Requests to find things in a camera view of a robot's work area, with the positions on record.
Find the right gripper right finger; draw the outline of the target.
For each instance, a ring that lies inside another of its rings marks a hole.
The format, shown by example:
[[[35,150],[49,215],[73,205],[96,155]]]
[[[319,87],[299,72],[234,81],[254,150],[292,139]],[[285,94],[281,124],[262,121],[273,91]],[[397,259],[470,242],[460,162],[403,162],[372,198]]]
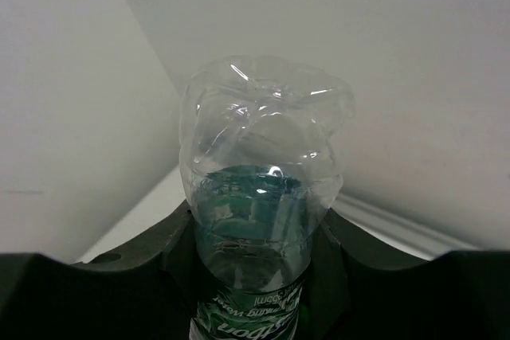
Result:
[[[507,339],[509,253],[424,260],[329,210],[307,296],[312,339]]]

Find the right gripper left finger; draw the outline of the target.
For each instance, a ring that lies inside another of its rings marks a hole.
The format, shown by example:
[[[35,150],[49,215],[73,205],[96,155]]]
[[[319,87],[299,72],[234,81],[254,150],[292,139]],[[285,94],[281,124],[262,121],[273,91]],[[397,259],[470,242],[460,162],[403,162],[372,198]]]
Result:
[[[194,224],[182,202],[88,263],[1,256],[3,339],[186,339],[196,312]]]

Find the clear bottle dark green label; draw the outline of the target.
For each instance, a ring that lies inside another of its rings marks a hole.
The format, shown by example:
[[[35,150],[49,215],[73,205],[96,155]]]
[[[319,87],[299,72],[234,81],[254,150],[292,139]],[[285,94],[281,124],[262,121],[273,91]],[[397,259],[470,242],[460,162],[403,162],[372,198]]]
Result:
[[[226,57],[190,79],[179,169],[200,266],[192,339],[294,337],[354,114],[346,82],[279,57]]]

